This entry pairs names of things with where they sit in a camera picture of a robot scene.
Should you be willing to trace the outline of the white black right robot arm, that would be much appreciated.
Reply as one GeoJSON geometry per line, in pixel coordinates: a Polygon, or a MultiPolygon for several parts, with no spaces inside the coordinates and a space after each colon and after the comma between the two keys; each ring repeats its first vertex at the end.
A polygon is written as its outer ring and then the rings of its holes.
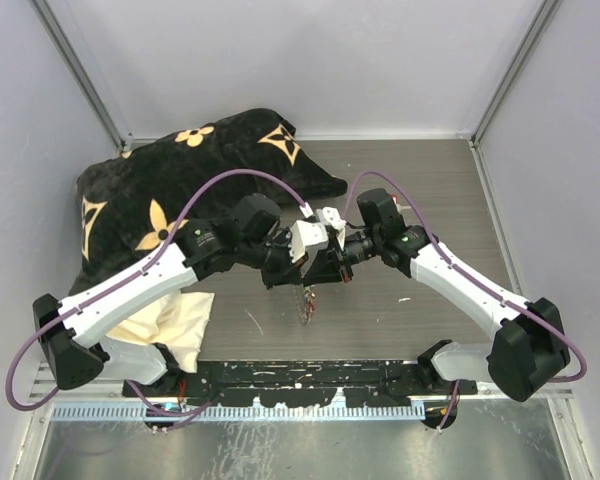
{"type": "Polygon", "coordinates": [[[487,335],[485,344],[443,340],[422,354],[418,379],[439,394],[453,381],[495,384],[524,402],[570,362],[558,308],[526,300],[469,267],[421,225],[408,225],[384,189],[360,194],[360,230],[348,234],[335,208],[303,208],[291,227],[290,254],[306,286],[348,282],[353,266],[372,258],[438,292],[487,335]]]}

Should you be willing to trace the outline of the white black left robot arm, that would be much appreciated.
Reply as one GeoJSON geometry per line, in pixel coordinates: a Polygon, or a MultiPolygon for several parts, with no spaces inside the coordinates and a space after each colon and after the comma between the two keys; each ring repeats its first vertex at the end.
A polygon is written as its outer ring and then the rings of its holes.
{"type": "Polygon", "coordinates": [[[62,300],[37,298],[34,325],[58,389],[104,376],[146,385],[158,396],[174,393],[184,367],[174,348],[158,340],[114,340],[109,332],[151,303],[236,264],[259,270],[266,286],[299,283],[309,242],[321,235],[311,209],[302,212],[304,220],[271,238],[279,207],[249,195],[226,217],[189,222],[175,240],[95,287],[62,300]]]}

